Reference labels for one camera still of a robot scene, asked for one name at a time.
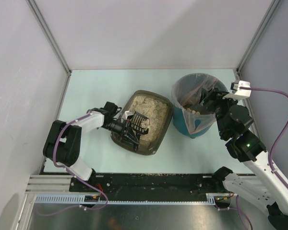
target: blue bucket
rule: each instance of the blue bucket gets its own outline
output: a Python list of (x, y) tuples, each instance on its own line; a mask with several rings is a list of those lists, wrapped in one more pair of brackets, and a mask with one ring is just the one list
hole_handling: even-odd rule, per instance
[[(188, 74), (173, 85), (171, 93), (174, 102), (173, 124), (183, 135), (190, 138), (201, 136), (210, 129), (215, 121), (214, 115), (189, 115), (186, 114), (188, 112), (183, 112), (184, 106), (199, 104), (202, 89), (210, 90), (212, 88), (227, 91), (225, 85), (219, 79), (204, 73)], [(186, 124), (192, 124), (193, 122), (195, 126), (192, 125), (189, 129), (196, 131), (200, 124), (202, 124), (202, 127), (199, 127), (200, 131), (190, 134)]]
[[(201, 123), (201, 120), (196, 119), (195, 127), (198, 127), (200, 123)], [(174, 106), (174, 114), (173, 114), (173, 124), (180, 133), (182, 133), (185, 136), (191, 137), (192, 139), (205, 134), (211, 127), (211, 126), (208, 126), (207, 128), (204, 128), (202, 131), (199, 131), (198, 133), (190, 134), (188, 132), (186, 122), (184, 121), (182, 110), (175, 106)]]

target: plastic container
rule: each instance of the plastic container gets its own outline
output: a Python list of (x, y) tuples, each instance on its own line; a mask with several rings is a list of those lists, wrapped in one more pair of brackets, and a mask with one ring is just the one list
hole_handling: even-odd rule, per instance
[(214, 114), (195, 115), (185, 107), (200, 103), (202, 89), (219, 88), (227, 91), (225, 85), (216, 77), (204, 73), (188, 74), (179, 79), (172, 87), (174, 102), (173, 124), (185, 136), (196, 138), (206, 133), (216, 121)]
[(154, 92), (150, 92), (150, 91), (145, 91), (145, 90), (138, 90), (136, 91), (133, 96), (129, 99), (129, 101), (127, 102), (126, 106), (122, 109), (121, 114), (123, 114), (125, 111), (128, 111), (131, 104), (133, 103), (133, 100), (135, 99), (136, 96), (146, 96), (146, 97), (150, 97), (156, 100), (161, 101), (162, 103), (165, 103), (168, 105), (168, 109), (165, 115), (165, 118), (163, 120), (163, 123), (161, 125), (161, 129), (158, 132), (157, 138), (154, 141), (148, 142), (148, 141), (144, 141), (141, 140), (140, 141), (140, 145), (139, 145), (139, 149), (137, 151), (133, 150), (133, 144), (129, 144), (129, 143), (123, 143), (121, 141), (119, 141), (119, 135), (116, 133), (111, 132), (111, 139), (114, 141), (114, 143), (116, 143), (117, 145), (119, 145), (120, 147), (137, 153), (137, 154), (141, 154), (141, 155), (153, 155), (157, 152), (165, 133), (167, 132), (168, 126), (171, 122), (172, 116), (173, 116), (173, 111), (174, 111), (174, 107), (173, 104), (170, 102), (170, 100), (164, 96), (161, 96), (157, 93)]

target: plastic bag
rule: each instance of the plastic bag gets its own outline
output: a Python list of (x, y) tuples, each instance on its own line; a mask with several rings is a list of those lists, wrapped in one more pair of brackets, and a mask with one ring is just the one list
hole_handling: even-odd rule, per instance
[(173, 85), (172, 100), (174, 105), (182, 110), (189, 134), (198, 133), (216, 121), (215, 114), (197, 115), (184, 108), (191, 104), (198, 105), (202, 89), (208, 91), (214, 87), (227, 92), (225, 85), (219, 79), (205, 73), (188, 74)]

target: wood shavings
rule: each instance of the wood shavings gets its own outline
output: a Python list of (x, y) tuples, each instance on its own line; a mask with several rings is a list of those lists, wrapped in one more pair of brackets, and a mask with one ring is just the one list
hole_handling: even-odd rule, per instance
[(146, 173), (147, 176), (167, 176), (167, 174), (163, 173)]
[(152, 142), (158, 137), (167, 110), (167, 104), (151, 97), (136, 96), (134, 98), (129, 111), (138, 112), (149, 119), (148, 124), (147, 122), (142, 122), (143, 124), (141, 124), (141, 127), (145, 126), (149, 130), (148, 134), (140, 136), (140, 140)]

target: white wall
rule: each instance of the white wall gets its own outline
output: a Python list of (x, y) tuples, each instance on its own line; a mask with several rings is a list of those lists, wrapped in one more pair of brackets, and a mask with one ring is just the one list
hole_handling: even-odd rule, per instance
[(0, 229), (10, 228), (67, 75), (24, 0), (0, 0)]
[(272, 0), (37, 0), (71, 69), (235, 68)]
[[(253, 87), (288, 92), (288, 0), (276, 16), (242, 71)], [(252, 92), (251, 104), (264, 144), (270, 149), (288, 119), (288, 99), (269, 92)], [(278, 144), (275, 160), (288, 177), (288, 131)]]

